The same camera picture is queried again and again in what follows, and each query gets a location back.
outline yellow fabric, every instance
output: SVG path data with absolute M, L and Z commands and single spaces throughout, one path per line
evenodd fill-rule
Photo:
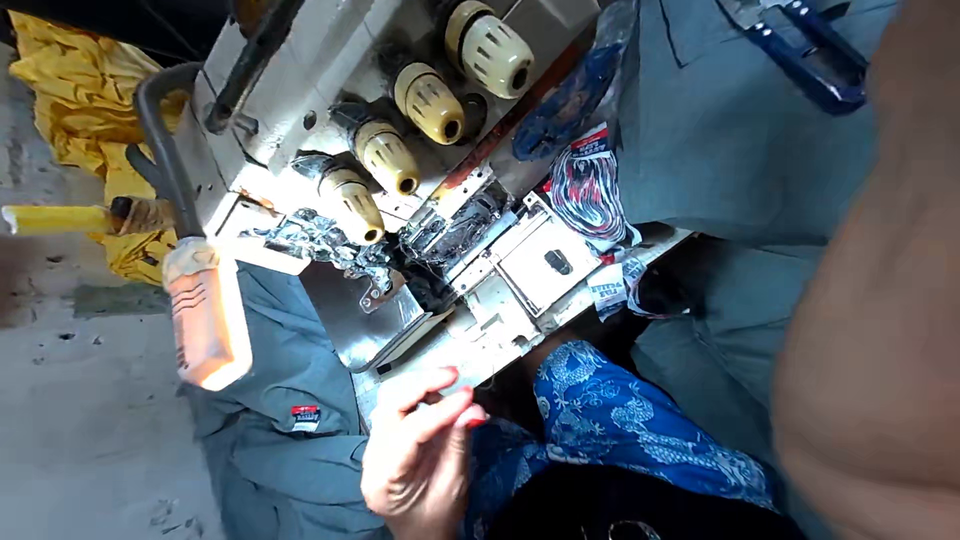
M 143 141 L 133 91 L 159 66 L 128 44 L 22 13 L 10 16 L 20 53 L 10 72 L 34 90 L 36 127 L 57 161 L 102 178 L 107 206 L 118 195 L 155 198 L 124 151 L 127 144 Z M 164 103 L 168 126 L 176 125 L 183 102 L 183 96 L 177 96 Z M 145 145 L 141 148 L 147 152 Z M 172 231 L 90 237 L 106 248 L 111 271 L 154 285 L 160 285 L 158 263 L 177 242 Z

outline blue fabric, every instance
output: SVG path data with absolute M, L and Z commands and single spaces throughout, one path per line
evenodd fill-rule
M 501 419 L 474 432 L 469 538 L 483 539 L 516 490 L 551 462 L 614 465 L 695 493 L 774 509 L 759 463 L 717 445 L 669 396 L 587 342 L 565 343 L 551 353 L 534 394 L 545 442 Z

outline gray garment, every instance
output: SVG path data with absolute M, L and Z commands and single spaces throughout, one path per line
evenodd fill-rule
M 712 238 L 679 249 L 670 271 L 698 314 L 654 321 L 632 350 L 636 369 L 717 442 L 779 471 L 769 413 L 774 359 L 823 249 Z M 812 540 L 831 537 L 793 489 L 784 488 L 779 507 Z
M 360 493 L 353 384 L 300 279 L 241 264 L 253 368 L 220 392 L 184 387 L 230 540 L 390 538 Z M 291 432 L 291 407 L 320 413 Z
M 853 0 L 832 26 L 869 58 L 895 4 Z M 641 0 L 638 26 L 618 115 L 628 220 L 825 245 L 873 166 L 872 108 L 822 112 L 713 0 Z

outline floor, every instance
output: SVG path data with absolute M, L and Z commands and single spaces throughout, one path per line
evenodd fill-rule
M 51 162 L 32 103 L 4 69 L 0 204 L 100 203 L 99 179 Z M 84 236 L 2 233 L 0 538 L 223 538 L 162 297 Z

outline garment tag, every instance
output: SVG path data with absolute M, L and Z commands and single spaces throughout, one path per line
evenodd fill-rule
M 600 322 L 607 320 L 627 304 L 627 287 L 623 283 L 623 265 L 603 266 L 587 278 L 593 305 Z
M 299 405 L 290 407 L 290 414 L 294 415 L 293 431 L 316 431 L 320 424 L 320 413 L 316 405 Z

